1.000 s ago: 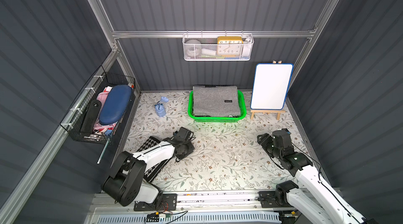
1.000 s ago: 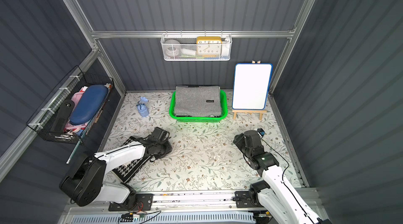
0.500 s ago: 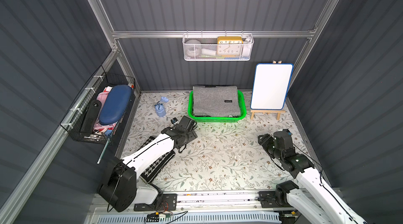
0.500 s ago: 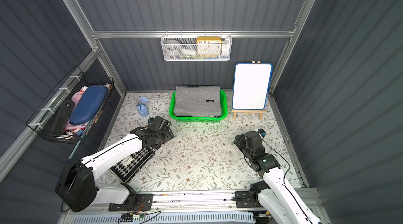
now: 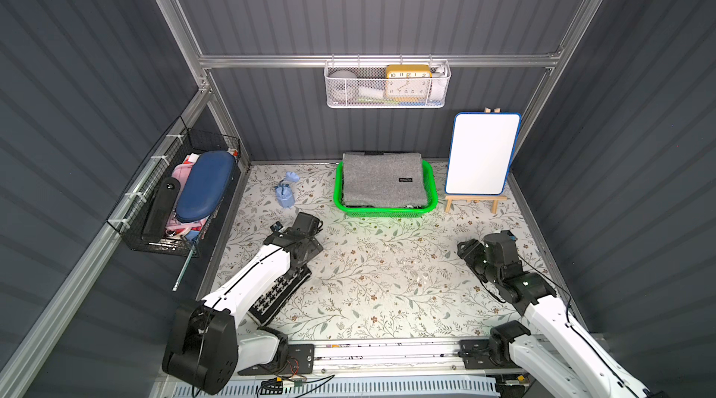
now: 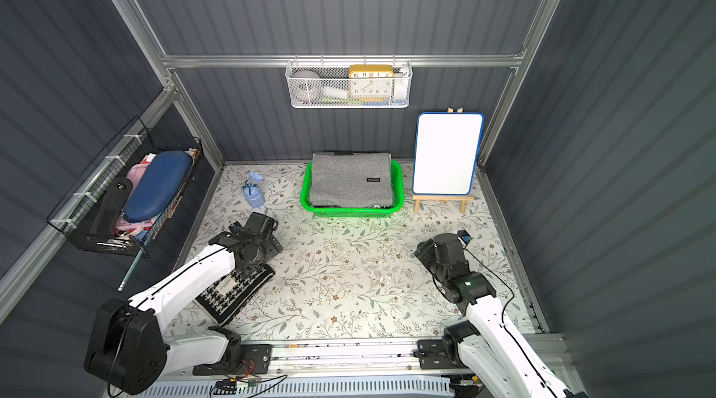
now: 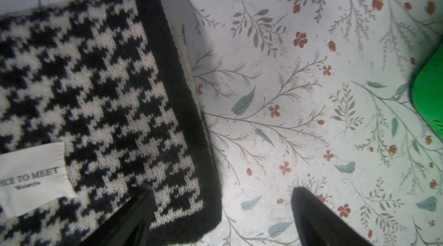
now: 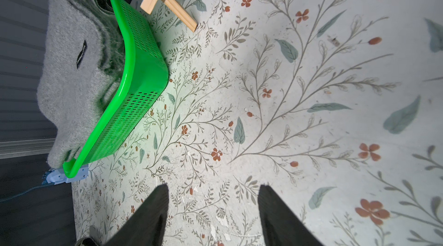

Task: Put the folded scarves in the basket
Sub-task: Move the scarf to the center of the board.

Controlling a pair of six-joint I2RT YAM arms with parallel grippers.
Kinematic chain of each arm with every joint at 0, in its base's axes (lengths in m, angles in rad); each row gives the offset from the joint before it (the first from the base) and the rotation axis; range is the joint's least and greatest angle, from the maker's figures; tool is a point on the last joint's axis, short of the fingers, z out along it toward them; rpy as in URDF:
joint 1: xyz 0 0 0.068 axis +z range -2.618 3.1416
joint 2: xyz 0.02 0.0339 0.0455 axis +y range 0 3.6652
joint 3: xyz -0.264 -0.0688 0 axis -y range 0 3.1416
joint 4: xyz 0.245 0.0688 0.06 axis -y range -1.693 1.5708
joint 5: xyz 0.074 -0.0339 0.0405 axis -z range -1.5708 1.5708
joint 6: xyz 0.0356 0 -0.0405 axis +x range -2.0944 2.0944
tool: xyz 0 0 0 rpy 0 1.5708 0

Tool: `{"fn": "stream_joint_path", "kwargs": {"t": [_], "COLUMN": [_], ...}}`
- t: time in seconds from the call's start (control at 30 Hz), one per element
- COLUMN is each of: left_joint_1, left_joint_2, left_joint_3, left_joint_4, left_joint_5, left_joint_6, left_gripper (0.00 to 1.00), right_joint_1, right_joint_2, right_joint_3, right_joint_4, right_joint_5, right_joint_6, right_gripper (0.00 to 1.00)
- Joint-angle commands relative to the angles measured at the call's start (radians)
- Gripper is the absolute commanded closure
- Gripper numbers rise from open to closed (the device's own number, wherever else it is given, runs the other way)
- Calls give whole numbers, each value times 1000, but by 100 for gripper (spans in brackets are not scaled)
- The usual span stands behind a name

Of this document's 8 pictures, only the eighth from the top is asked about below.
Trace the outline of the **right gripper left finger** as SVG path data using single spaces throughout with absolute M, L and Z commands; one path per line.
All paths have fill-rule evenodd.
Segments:
M 168 187 L 157 186 L 107 246 L 161 246 L 166 230 Z

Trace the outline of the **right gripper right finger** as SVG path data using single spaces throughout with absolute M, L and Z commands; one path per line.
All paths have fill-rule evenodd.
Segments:
M 270 186 L 260 186 L 258 209 L 265 245 L 322 246 Z

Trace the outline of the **grey felt scarf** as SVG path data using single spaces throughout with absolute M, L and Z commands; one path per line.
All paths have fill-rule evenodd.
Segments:
M 49 0 L 37 99 L 57 136 L 51 168 L 77 158 L 120 85 L 125 49 L 110 0 Z

